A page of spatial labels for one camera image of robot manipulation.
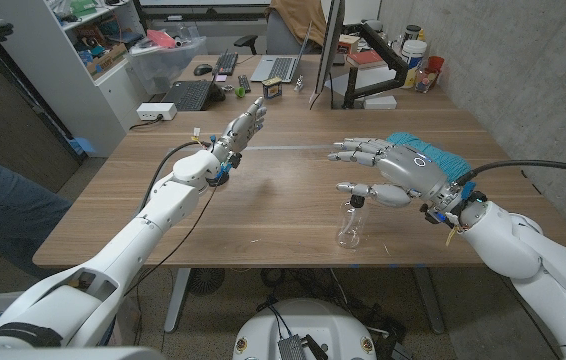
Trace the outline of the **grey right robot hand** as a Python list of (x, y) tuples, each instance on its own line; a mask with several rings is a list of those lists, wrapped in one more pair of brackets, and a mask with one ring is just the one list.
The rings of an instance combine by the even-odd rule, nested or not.
[(428, 221), (444, 222), (451, 227), (460, 223), (461, 188), (453, 185), (423, 152), (378, 138), (347, 138), (335, 146), (338, 150), (328, 155), (329, 160), (375, 167), (389, 181), (374, 185), (341, 182), (337, 185), (339, 191), (368, 197), (389, 207), (405, 207), (419, 198), (431, 203), (426, 207)]

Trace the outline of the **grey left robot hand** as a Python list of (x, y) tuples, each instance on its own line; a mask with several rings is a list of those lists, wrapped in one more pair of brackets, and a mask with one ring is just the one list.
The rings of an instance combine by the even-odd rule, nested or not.
[(258, 97), (244, 113), (228, 124), (224, 133), (217, 139), (211, 153), (220, 162), (227, 161), (230, 154), (244, 150), (251, 138), (263, 127), (267, 112), (263, 101), (263, 97)]

